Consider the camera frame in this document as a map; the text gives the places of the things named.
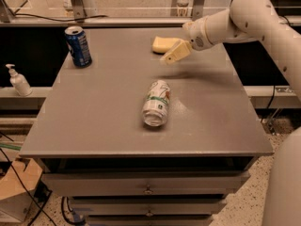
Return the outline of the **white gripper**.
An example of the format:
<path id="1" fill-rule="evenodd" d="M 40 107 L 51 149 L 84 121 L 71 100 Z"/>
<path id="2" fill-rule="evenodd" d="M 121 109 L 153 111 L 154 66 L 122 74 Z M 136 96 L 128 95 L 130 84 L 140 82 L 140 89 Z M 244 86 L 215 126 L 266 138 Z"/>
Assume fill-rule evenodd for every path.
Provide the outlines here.
<path id="1" fill-rule="evenodd" d="M 192 48 L 196 51 L 212 48 L 214 45 L 210 42 L 206 30 L 207 20 L 207 17 L 203 17 L 183 24 L 182 28 L 189 41 L 177 40 L 160 58 L 160 63 L 170 65 L 180 61 L 191 54 Z"/>

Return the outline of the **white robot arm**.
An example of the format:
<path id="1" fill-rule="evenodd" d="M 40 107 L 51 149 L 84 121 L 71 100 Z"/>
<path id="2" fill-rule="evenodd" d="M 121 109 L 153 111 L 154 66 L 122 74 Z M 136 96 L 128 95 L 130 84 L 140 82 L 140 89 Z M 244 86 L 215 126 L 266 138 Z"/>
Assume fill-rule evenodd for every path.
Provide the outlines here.
<path id="1" fill-rule="evenodd" d="M 161 58 L 171 64 L 222 42 L 261 43 L 301 100 L 301 35 L 280 21 L 270 0 L 232 0 L 230 7 L 183 25 L 177 41 Z M 278 147 L 267 188 L 262 226 L 301 226 L 301 128 Z"/>

